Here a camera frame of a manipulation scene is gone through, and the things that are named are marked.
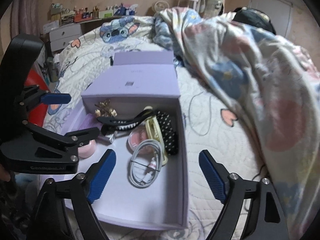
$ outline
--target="white bedspread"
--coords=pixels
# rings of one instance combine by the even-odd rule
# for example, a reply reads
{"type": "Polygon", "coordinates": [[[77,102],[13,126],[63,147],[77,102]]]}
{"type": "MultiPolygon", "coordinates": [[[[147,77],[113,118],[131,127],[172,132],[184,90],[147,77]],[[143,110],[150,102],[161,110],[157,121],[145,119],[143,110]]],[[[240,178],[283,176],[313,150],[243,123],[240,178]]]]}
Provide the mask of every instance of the white bedspread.
{"type": "MultiPolygon", "coordinates": [[[[46,129],[60,132],[68,115],[80,100],[80,93],[91,84],[99,74],[110,67],[110,57],[117,51],[162,50],[152,43],[154,37],[154,18],[135,17],[127,19],[126,38],[113,40],[100,38],[100,29],[93,30],[75,40],[60,54],[62,72],[56,92],[70,93],[72,101],[66,106],[51,106],[45,118],[46,129]]],[[[118,27],[124,22],[115,20],[118,27]]],[[[214,199],[212,192],[199,168],[198,153],[208,149],[217,162],[223,163],[230,172],[238,173],[244,179],[260,179],[265,174],[258,149],[242,121],[212,94],[212,90],[199,78],[192,76],[186,68],[177,67],[180,86],[180,103],[186,120],[186,142],[189,170],[189,227],[180,231],[155,232],[121,228],[103,223],[110,239],[204,239],[213,227],[222,205],[214,199]]],[[[245,223],[245,206],[233,239],[239,239],[245,223]]],[[[73,214],[70,212],[71,225],[78,239],[82,239],[73,214]]]]}

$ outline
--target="purple box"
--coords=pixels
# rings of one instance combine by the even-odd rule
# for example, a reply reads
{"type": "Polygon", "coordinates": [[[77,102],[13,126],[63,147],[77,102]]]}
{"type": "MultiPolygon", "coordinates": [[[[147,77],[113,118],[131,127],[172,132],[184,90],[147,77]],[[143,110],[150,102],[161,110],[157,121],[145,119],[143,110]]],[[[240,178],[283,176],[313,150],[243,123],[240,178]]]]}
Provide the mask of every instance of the purple box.
{"type": "MultiPolygon", "coordinates": [[[[188,169],[184,135],[184,120],[179,103],[179,87],[173,66],[173,54],[167,51],[126,52],[115,54],[115,64],[102,73],[86,91],[75,107],[61,134],[77,130],[88,113],[93,114],[95,103],[110,98],[119,118],[132,118],[145,106],[152,106],[171,115],[179,135],[179,153],[169,156],[156,181],[148,188],[138,189],[128,181],[128,165],[132,153],[127,136],[116,138],[106,146],[98,143],[96,152],[79,162],[78,172],[86,172],[107,148],[116,152],[116,166],[101,195],[92,205],[97,218],[111,224],[147,230],[183,229],[188,226],[188,169]],[[121,62],[134,64],[117,65],[121,62]],[[145,59],[138,64],[138,59],[145,59]],[[162,58],[163,64],[155,63],[162,58]]],[[[64,175],[56,179],[70,179],[64,175]]],[[[70,200],[66,206],[72,208],[70,200]]]]}

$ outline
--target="white dresser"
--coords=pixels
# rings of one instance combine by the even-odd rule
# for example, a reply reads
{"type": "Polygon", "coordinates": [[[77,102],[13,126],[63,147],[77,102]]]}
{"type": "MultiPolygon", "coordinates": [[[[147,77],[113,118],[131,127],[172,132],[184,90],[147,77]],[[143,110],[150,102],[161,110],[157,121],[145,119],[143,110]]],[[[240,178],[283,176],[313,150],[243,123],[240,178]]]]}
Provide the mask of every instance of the white dresser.
{"type": "Polygon", "coordinates": [[[49,33],[51,51],[64,49],[70,41],[74,41],[82,36],[80,24],[68,24],[49,33]]]}

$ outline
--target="white door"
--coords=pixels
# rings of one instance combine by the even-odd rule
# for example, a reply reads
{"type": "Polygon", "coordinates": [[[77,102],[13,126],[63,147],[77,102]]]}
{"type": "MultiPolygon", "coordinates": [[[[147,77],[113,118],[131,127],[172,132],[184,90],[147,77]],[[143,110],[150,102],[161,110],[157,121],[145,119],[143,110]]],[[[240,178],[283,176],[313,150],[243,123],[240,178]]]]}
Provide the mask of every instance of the white door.
{"type": "Polygon", "coordinates": [[[289,35],[292,6],[280,0],[250,0],[249,8],[258,9],[268,15],[277,35],[289,35]]]}

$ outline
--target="purple curtain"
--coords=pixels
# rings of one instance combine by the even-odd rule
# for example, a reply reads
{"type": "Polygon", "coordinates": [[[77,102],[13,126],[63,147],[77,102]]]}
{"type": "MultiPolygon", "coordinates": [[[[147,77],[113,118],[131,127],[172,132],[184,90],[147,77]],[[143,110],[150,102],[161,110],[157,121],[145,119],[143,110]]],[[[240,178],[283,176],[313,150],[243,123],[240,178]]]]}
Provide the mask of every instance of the purple curtain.
{"type": "MultiPolygon", "coordinates": [[[[40,35],[38,18],[39,0],[13,0],[11,11],[11,38],[19,33],[40,35]]],[[[35,63],[34,70],[42,77],[39,66],[35,63]]]]}

